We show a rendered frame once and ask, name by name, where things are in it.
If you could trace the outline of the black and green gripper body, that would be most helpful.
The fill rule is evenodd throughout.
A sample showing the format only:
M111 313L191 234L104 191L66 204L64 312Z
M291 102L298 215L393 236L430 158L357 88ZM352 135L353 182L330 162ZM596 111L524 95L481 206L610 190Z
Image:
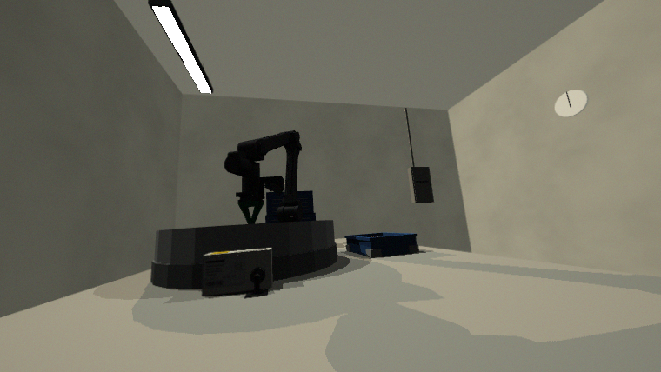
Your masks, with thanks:
M263 202L264 200L264 195L256 192L256 191L251 191L248 192L248 177L254 177L254 176L246 176L242 178L242 192L237 192L236 197L240 197L239 202L246 202L246 201L261 201Z

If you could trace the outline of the blue crate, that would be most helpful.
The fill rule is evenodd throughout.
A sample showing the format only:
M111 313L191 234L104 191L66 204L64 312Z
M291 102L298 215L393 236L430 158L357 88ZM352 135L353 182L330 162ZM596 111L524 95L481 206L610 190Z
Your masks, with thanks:
M347 242L346 251L372 258L419 252L416 236L413 233L382 232L344 238Z

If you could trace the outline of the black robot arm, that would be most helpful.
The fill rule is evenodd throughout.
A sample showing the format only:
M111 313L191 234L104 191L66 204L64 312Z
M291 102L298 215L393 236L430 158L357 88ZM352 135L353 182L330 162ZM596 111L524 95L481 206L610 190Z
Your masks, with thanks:
M277 209L277 219L280 223L300 222L303 219L302 202L297 199L297 161L302 150L300 135L292 130L262 138L239 143L237 151L228 153L224 167L241 177L254 176L248 177L248 192L256 191L264 195L266 188L281 195L284 179L281 176L260 177L260 163L256 161L263 161L269 151L284 146L287 154L285 190L283 201L279 202Z

